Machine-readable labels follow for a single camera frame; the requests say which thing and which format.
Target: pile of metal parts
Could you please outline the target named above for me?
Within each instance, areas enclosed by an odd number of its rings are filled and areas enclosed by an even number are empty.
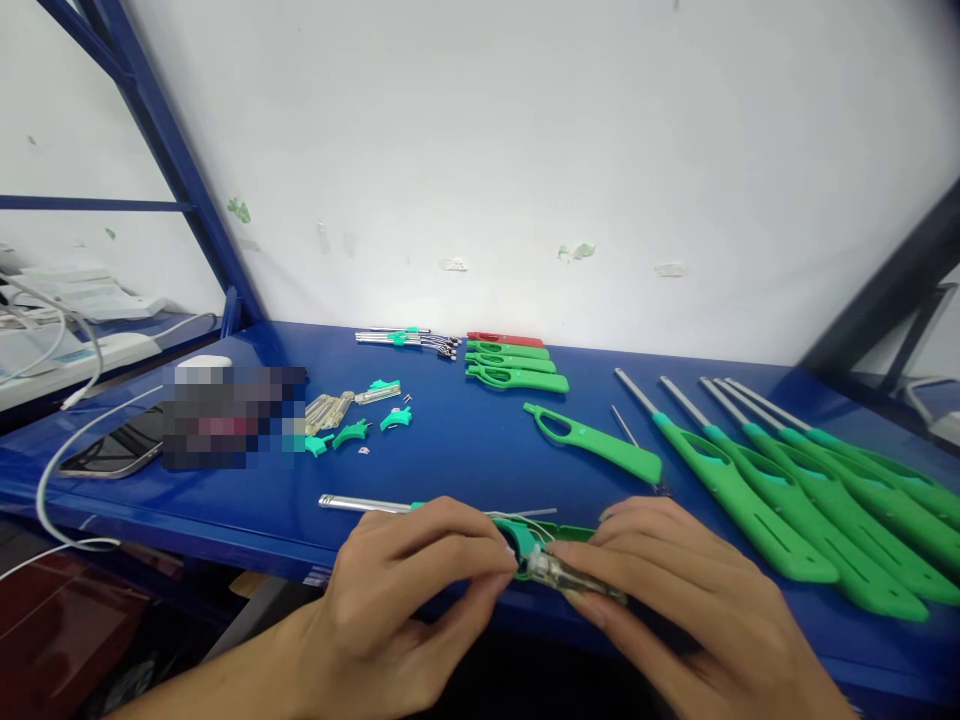
[[[417,345],[437,351],[437,355],[448,360],[457,359],[457,345],[460,338],[433,333],[429,328],[385,328],[372,327],[356,333],[357,342],[379,343],[381,345]]]
[[[341,421],[350,409],[351,403],[367,405],[377,400],[386,400],[396,397],[401,392],[400,381],[384,382],[376,380],[370,384],[370,389],[362,393],[353,393],[347,390],[340,397],[321,395],[304,410],[306,425],[304,435],[313,437],[321,430],[333,430],[340,426]],[[404,403],[413,399],[409,394],[403,399]]]

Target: red lighter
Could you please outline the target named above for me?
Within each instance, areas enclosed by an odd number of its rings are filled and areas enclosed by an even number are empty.
[[[545,347],[543,340],[538,338],[523,338],[518,335],[499,335],[497,333],[467,333],[471,340],[480,340],[481,342],[498,342],[505,345],[523,345],[524,347]]]

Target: blue metal frame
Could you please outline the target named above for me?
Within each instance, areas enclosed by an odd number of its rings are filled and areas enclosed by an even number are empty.
[[[37,0],[88,55],[117,83],[133,119],[163,173],[174,202],[92,198],[0,196],[3,210],[119,210],[179,212],[190,226],[220,287],[233,288],[238,316],[230,331],[265,320],[260,302],[230,236],[217,214],[200,170],[143,52],[121,0]]]

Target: white wall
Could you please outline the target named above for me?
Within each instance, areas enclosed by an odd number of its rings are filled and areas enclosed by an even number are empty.
[[[0,194],[173,199],[116,85],[36,0],[0,3],[0,108]],[[223,309],[179,213],[0,211],[0,244],[20,265],[105,265],[172,309]]]
[[[938,0],[127,6],[275,319],[793,363],[960,173]]]

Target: cable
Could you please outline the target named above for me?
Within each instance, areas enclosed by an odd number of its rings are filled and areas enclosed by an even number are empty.
[[[32,363],[30,363],[26,367],[20,368],[15,373],[11,373],[5,378],[0,378],[0,385],[3,385],[6,382],[10,382],[14,378],[20,377],[25,372],[30,372],[37,365],[44,362],[47,358],[53,355],[57,351],[57,348],[60,347],[60,343],[63,342],[63,336],[66,335],[67,333],[67,316],[64,314],[63,310],[61,310],[60,308],[54,308],[54,310],[56,310],[57,313],[59,313],[60,332],[57,333],[57,339],[54,340],[53,345],[51,345],[50,349],[47,350],[43,355],[38,357],[36,360],[34,360]]]
[[[212,318],[216,318],[217,315],[216,315],[216,313],[199,313],[198,315],[192,315],[191,317],[188,317],[186,320],[182,320],[182,321],[178,322],[178,323],[177,323],[176,325],[174,325],[173,327],[169,327],[169,328],[167,328],[166,330],[164,330],[163,332],[160,332],[160,333],[157,333],[156,335],[151,336],[151,339],[152,339],[152,340],[156,340],[157,338],[165,337],[166,335],[169,335],[170,333],[172,333],[174,330],[179,330],[179,329],[182,328],[184,325],[186,325],[188,322],[193,322],[193,321],[196,320],[197,318],[202,318],[202,317],[212,317]]]
[[[54,468],[57,467],[57,463],[60,462],[60,458],[62,458],[64,453],[66,453],[67,450],[70,449],[70,446],[73,445],[73,443],[76,442],[76,440],[81,435],[83,435],[87,430],[92,428],[101,420],[110,417],[111,415],[113,415],[116,412],[119,412],[120,410],[123,410],[123,408],[127,407],[128,405],[133,405],[133,403],[137,402],[137,400],[145,398],[150,393],[156,392],[157,390],[161,390],[161,389],[163,389],[163,385],[158,385],[155,388],[150,388],[146,392],[140,393],[136,397],[131,398],[126,402],[121,403],[120,405],[117,405],[115,408],[108,410],[107,412],[103,413],[102,415],[88,422],[82,428],[77,430],[73,435],[71,435],[69,440],[67,440],[63,445],[60,446],[60,449],[54,453],[53,457],[50,458],[50,462],[48,462],[47,466],[43,469],[43,474],[40,476],[40,482],[37,483],[37,494],[36,494],[35,503],[34,503],[35,509],[37,512],[37,519],[40,521],[40,524],[43,525],[44,530],[46,530],[48,533],[50,533],[53,537],[55,537],[60,542],[64,543],[67,547],[78,548],[80,550],[88,550],[92,552],[104,552],[104,550],[99,550],[96,548],[82,547],[82,541],[71,540],[70,538],[68,538],[66,535],[60,532],[56,528],[56,526],[54,526],[54,524],[50,522],[50,518],[47,517],[47,510],[44,507],[44,496],[46,495],[47,484],[50,482],[50,476],[53,475]]]
[[[907,405],[917,411],[917,414],[923,420],[923,424],[927,427],[933,425],[933,423],[936,421],[936,418],[933,417],[933,413],[927,410],[927,406],[920,401],[920,398],[917,397],[916,393],[914,393],[914,390],[920,387],[926,387],[927,385],[937,385],[942,382],[960,382],[960,379],[940,376],[923,378],[922,380],[908,382],[901,389],[901,392],[903,393],[903,399],[906,401]]]
[[[86,385],[84,385],[82,388],[80,388],[75,393],[70,395],[70,397],[64,400],[63,404],[60,405],[61,410],[68,410],[69,408],[72,408],[78,402],[83,400],[84,395],[86,395],[87,391],[97,383],[97,380],[100,379],[100,375],[103,373],[103,352],[101,352],[100,350],[100,341],[97,340],[97,334],[93,332],[93,328],[91,328],[90,325],[87,323],[87,321],[84,320],[79,314],[74,315],[73,310],[71,310],[68,306],[60,303],[59,301],[54,300],[49,295],[42,293],[38,290],[34,290],[33,288],[28,287],[27,285],[24,285],[23,283],[21,283],[19,280],[14,280],[9,275],[4,275],[3,273],[0,273],[0,280],[5,280],[6,282],[10,283],[14,287],[18,287],[24,292],[30,293],[38,300],[42,300],[43,302],[47,303],[51,307],[54,307],[63,313],[70,314],[71,317],[73,317],[77,321],[77,323],[80,325],[81,329],[87,334],[87,337],[90,338],[90,342],[93,343],[93,351],[97,354],[96,372],[94,372],[93,377],[90,378],[90,380],[87,382]]]
[[[99,543],[109,543],[110,545],[113,545],[114,547],[118,547],[118,546],[120,545],[120,541],[119,541],[119,540],[115,540],[115,539],[113,539],[113,538],[88,538],[88,539],[86,539],[86,540],[78,540],[76,544],[77,544],[77,545],[92,545],[93,543],[98,543],[98,542],[99,542]],[[31,563],[35,563],[37,560],[41,560],[42,558],[45,558],[47,555],[53,555],[54,553],[58,553],[58,552],[60,552],[61,550],[66,550],[68,547],[75,547],[75,546],[68,545],[68,544],[65,543],[65,544],[63,544],[63,545],[58,545],[58,546],[55,547],[55,548],[50,548],[49,550],[44,550],[42,553],[40,553],[39,555],[34,555],[34,556],[33,556],[32,558],[30,558],[29,560],[24,560],[22,563],[20,563],[19,565],[17,565],[15,568],[11,568],[10,570],[7,570],[3,575],[0,575],[0,582],[6,580],[8,577],[10,577],[11,575],[13,575],[17,570],[23,570],[23,568],[25,568],[27,565],[30,565]]]

